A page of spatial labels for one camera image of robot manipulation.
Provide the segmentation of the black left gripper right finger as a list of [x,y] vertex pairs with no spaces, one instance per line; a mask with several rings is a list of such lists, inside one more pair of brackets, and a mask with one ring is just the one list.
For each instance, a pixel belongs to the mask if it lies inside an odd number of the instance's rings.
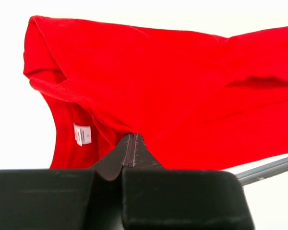
[[225,171],[166,170],[141,135],[122,171],[122,223],[127,230],[253,230],[243,188]]

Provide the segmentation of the red t shirt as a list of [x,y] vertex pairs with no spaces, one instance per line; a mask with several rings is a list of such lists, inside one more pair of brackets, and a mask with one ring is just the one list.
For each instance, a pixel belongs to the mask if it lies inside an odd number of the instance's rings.
[[288,26],[226,38],[33,16],[24,75],[53,115],[52,169],[88,168],[126,134],[168,169],[288,153]]

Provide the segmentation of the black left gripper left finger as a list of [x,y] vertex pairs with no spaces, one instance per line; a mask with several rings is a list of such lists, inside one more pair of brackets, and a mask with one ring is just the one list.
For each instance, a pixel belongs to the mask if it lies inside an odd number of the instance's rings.
[[131,134],[89,169],[0,170],[0,230],[121,230]]

